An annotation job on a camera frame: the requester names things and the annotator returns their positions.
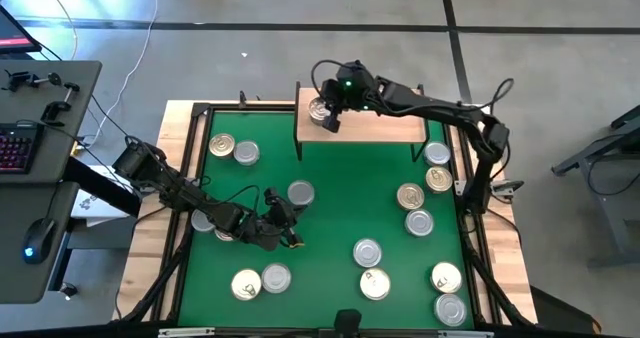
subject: tin can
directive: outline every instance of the tin can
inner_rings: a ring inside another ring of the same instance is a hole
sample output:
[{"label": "tin can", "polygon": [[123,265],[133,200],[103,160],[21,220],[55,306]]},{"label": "tin can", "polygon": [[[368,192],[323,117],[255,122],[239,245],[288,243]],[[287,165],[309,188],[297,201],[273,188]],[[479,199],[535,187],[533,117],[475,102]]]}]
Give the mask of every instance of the tin can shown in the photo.
[{"label": "tin can", "polygon": [[211,233],[216,226],[209,222],[207,216],[201,210],[194,210],[191,214],[191,226],[202,233]]},{"label": "tin can", "polygon": [[391,290],[389,275],[380,268],[367,269],[360,277],[360,290],[371,300],[384,299]]},{"label": "tin can", "polygon": [[247,301],[255,298],[260,289],[262,283],[260,276],[256,271],[252,269],[243,269],[233,276],[231,281],[231,292],[233,296],[239,300]]},{"label": "tin can", "polygon": [[438,320],[449,327],[458,327],[467,318],[467,307],[454,294],[443,294],[438,297],[434,312]]},{"label": "tin can", "polygon": [[324,118],[328,117],[330,114],[331,112],[329,112],[325,107],[325,103],[322,98],[316,97],[309,102],[309,118],[313,124],[322,126]]},{"label": "tin can", "polygon": [[235,145],[236,141],[231,134],[220,133],[214,135],[209,141],[209,151],[215,157],[229,159],[233,156]]},{"label": "tin can", "polygon": [[422,188],[414,183],[405,183],[396,192],[398,204],[404,210],[414,210],[424,204],[424,192]]},{"label": "tin can", "polygon": [[282,293],[291,284],[291,271],[284,264],[273,263],[262,271],[262,286],[269,293]]},{"label": "tin can", "polygon": [[424,209],[416,209],[407,213],[404,226],[407,232],[416,237],[426,237],[433,231],[433,216]]},{"label": "tin can", "polygon": [[427,187],[433,193],[442,193],[448,191],[453,185],[453,177],[451,173],[444,167],[431,167],[427,170],[425,176]]},{"label": "tin can", "polygon": [[353,246],[353,258],[361,267],[375,267],[382,259],[382,249],[380,249],[378,242],[373,239],[360,239]]},{"label": "tin can", "polygon": [[233,156],[242,165],[254,165],[260,159],[260,149],[254,141],[242,141],[236,144]]},{"label": "tin can", "polygon": [[289,185],[287,196],[289,201],[295,205],[309,205],[315,198],[315,190],[311,183],[297,180]]},{"label": "tin can", "polygon": [[440,262],[431,271],[431,284],[441,293],[455,293],[462,286],[462,275],[453,264]]},{"label": "tin can", "polygon": [[234,241],[232,236],[230,236],[228,234],[225,234],[225,233],[222,233],[217,229],[215,230],[215,233],[216,233],[216,237],[218,237],[218,239],[220,239],[223,242],[233,242]]},{"label": "tin can", "polygon": [[432,166],[442,166],[449,163],[451,151],[444,143],[431,142],[424,149],[424,159]]}]

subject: gray floor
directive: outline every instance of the gray floor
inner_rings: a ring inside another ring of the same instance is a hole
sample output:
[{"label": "gray floor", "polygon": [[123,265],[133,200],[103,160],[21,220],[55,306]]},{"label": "gray floor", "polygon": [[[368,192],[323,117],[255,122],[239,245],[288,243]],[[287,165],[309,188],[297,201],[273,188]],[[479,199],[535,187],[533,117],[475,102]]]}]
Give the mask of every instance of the gray floor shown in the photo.
[{"label": "gray floor", "polygon": [[[459,24],[509,26],[638,26],[640,0],[453,0]],[[153,0],[63,0],[74,18],[147,20]],[[3,0],[20,18],[62,17],[53,0]],[[161,22],[444,24],[442,0],[160,0]],[[30,32],[65,58],[68,29]],[[104,63],[95,94],[109,106],[144,42],[144,31],[80,30],[78,59]],[[555,178],[549,168],[593,139],[638,102],[640,36],[461,36],[474,102],[497,84],[516,85],[496,108],[512,130],[511,178],[523,179],[514,209],[529,278],[537,287],[597,317],[610,334],[637,336],[637,266],[589,270],[609,249],[604,227],[577,172]],[[362,59],[375,73],[427,93],[458,97],[444,33],[153,31],[147,56],[113,117],[131,134],[155,141],[169,99],[229,99],[243,89],[263,99],[292,99],[309,84],[320,58]],[[321,69],[319,75],[331,74]],[[83,134],[95,123],[87,118]],[[95,152],[110,163],[123,148],[109,125]],[[46,296],[32,306],[0,307],[0,331],[106,322],[124,254],[82,252],[69,275],[82,290],[65,302]]]}]

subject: rgb keyboard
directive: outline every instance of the rgb keyboard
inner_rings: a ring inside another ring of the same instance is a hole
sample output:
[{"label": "rgb keyboard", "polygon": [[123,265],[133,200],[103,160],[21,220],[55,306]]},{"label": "rgb keyboard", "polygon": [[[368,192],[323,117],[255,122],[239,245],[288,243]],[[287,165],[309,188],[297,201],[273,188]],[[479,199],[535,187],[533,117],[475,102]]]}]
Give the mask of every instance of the rgb keyboard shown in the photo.
[{"label": "rgb keyboard", "polygon": [[0,174],[27,174],[44,127],[35,123],[0,124]]}]

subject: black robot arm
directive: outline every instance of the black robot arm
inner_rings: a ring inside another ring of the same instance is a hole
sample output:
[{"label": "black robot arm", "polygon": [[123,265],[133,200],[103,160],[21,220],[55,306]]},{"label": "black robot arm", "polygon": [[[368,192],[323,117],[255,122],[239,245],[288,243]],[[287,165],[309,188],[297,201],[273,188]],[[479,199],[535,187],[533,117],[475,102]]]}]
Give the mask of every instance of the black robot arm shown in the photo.
[{"label": "black robot arm", "polygon": [[255,207],[211,197],[171,168],[161,149],[132,136],[127,137],[127,148],[113,168],[136,189],[156,189],[160,202],[168,208],[178,212],[201,211],[216,229],[236,240],[268,251],[280,244],[289,248],[303,245],[293,227],[305,207],[287,202],[274,188],[264,192],[269,211],[258,215]]},{"label": "black robot arm", "polygon": [[465,186],[462,201],[469,212],[485,213],[491,196],[491,170],[504,153],[509,129],[479,107],[423,96],[389,79],[374,78],[359,61],[339,65],[337,80],[326,80],[319,91],[331,112],[323,127],[337,132],[338,116],[347,109],[372,110],[394,117],[412,115],[458,127],[466,133],[478,157],[474,178]]}]

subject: green table surface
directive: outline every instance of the green table surface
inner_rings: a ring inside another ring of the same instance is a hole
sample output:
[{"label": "green table surface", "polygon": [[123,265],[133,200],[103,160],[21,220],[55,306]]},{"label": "green table surface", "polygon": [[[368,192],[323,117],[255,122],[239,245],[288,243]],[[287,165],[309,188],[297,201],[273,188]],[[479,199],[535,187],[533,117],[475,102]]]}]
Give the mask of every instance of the green table surface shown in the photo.
[{"label": "green table surface", "polygon": [[[230,133],[236,143],[254,140],[260,160],[250,167],[220,160],[207,153],[204,189],[221,199],[257,184],[262,191],[275,187],[286,197],[295,180],[311,182],[315,201],[300,218],[296,231],[305,246],[278,247],[267,252],[258,246],[223,242],[214,234],[197,233],[185,280],[180,326],[318,328],[331,327],[336,312],[354,308],[362,313],[365,329],[444,329],[434,315],[439,293],[428,277],[435,264],[448,261],[464,277],[462,249],[456,224],[453,193],[429,193],[423,159],[411,161],[407,144],[306,143],[303,160],[296,158],[292,137],[293,114],[219,112],[211,135]],[[442,126],[429,122],[432,141],[442,141]],[[425,190],[424,208],[434,216],[434,231],[416,238],[405,230],[406,212],[395,194],[403,183]],[[235,201],[253,205],[255,190]],[[266,211],[262,192],[259,211]],[[373,238],[382,247],[382,268],[391,279],[389,295],[371,301],[360,291],[365,271],[353,259],[353,246]],[[251,301],[231,292],[231,280],[242,269],[258,274],[271,263],[283,263],[292,273],[291,286],[281,294],[264,289]],[[467,282],[458,291],[467,305],[460,329],[473,327]]]}]

